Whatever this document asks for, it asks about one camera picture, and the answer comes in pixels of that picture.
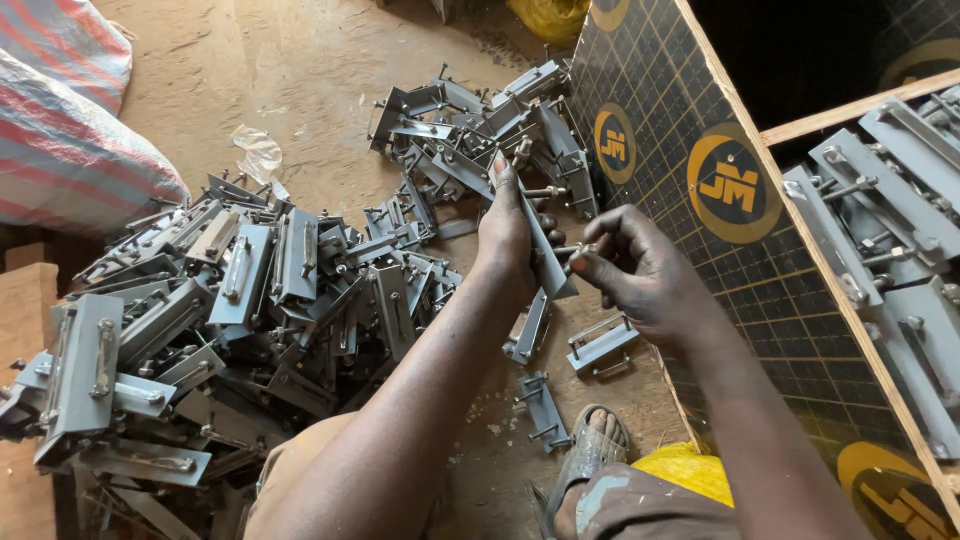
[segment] yellow bag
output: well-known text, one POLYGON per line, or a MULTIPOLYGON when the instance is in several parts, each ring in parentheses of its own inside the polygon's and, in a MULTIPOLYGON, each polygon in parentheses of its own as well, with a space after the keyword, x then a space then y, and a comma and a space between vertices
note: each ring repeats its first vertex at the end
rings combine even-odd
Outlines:
POLYGON ((551 45, 571 48, 584 26, 589 0, 507 0, 531 32, 551 45))
POLYGON ((733 494, 720 458, 697 454, 693 443, 674 443, 658 448, 632 466, 733 507, 733 494))

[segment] foot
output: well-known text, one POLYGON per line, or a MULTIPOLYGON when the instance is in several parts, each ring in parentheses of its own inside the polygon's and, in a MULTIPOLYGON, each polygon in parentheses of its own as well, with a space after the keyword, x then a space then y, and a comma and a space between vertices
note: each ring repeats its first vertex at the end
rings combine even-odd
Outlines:
MULTIPOLYGON (((606 410, 598 408, 587 418, 588 425, 594 430, 604 433, 607 438, 620 446, 627 446, 627 434, 616 423, 616 417, 606 410)), ((587 481, 575 483, 566 490, 564 501, 557 510, 553 519, 554 531, 557 540, 577 540, 577 502, 584 495, 587 481)))

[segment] dusty ground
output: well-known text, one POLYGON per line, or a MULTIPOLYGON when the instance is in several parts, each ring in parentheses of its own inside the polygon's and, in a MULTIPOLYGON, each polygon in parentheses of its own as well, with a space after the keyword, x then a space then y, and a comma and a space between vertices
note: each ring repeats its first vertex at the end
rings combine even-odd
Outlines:
MULTIPOLYGON (((133 78, 120 114, 177 167, 197 195, 206 172, 243 153, 229 141, 241 123, 268 130, 283 150, 282 181, 303 208, 342 214, 362 224, 361 208, 389 198, 398 169, 367 153, 364 134, 373 100, 390 86, 415 87, 446 75, 465 86, 503 87, 542 55, 540 43, 501 4, 478 20, 444 27, 428 0, 398 0, 388 11, 372 0, 94 0, 108 19, 138 39, 133 78)), ((583 223, 562 216, 570 241, 583 223)), ((466 271, 475 239, 436 252, 466 271)), ((550 388, 572 427, 584 405, 616 410, 632 433, 632 457, 686 440, 660 369, 643 347, 632 370, 615 380, 578 380, 566 362, 566 339, 608 316, 598 295, 561 301, 533 369, 551 374, 550 388)), ((468 417, 450 457, 461 537, 539 538, 523 480, 549 489, 563 452, 528 444, 526 413, 511 397, 522 370, 503 356, 468 417)))

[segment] brown shorts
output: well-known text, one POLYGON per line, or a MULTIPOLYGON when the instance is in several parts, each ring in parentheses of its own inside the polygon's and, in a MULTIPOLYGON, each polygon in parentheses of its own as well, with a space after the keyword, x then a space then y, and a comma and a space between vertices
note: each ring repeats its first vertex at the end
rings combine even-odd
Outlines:
MULTIPOLYGON (((247 520, 246 540, 269 537, 268 517, 353 415, 323 420, 270 452, 247 520)), ((624 463, 608 465, 590 479, 577 502, 576 524, 580 540, 739 538, 729 506, 624 463)))

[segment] plastic sandal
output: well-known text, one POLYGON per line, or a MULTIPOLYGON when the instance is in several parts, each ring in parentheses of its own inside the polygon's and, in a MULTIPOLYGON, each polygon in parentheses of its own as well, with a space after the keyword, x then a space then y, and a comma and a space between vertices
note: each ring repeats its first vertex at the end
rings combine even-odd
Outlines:
POLYGON ((572 433, 573 446, 566 455, 564 467, 560 471, 560 476, 553 486, 550 497, 547 498, 543 490, 532 481, 525 480, 523 482, 527 497, 530 499, 530 505, 534 508, 534 515, 540 528, 540 537, 543 540, 555 538, 553 518, 557 514, 557 510, 560 509, 566 490, 570 486, 577 482, 589 480, 608 463, 623 463, 627 460, 627 450, 630 446, 627 429, 620 418, 603 405, 587 405, 580 411, 572 433), (588 423, 587 418, 597 409, 606 410, 607 414, 615 420, 612 428, 608 429, 606 433, 591 428, 588 423), (620 446, 614 442, 619 438, 623 439, 625 446, 620 446))

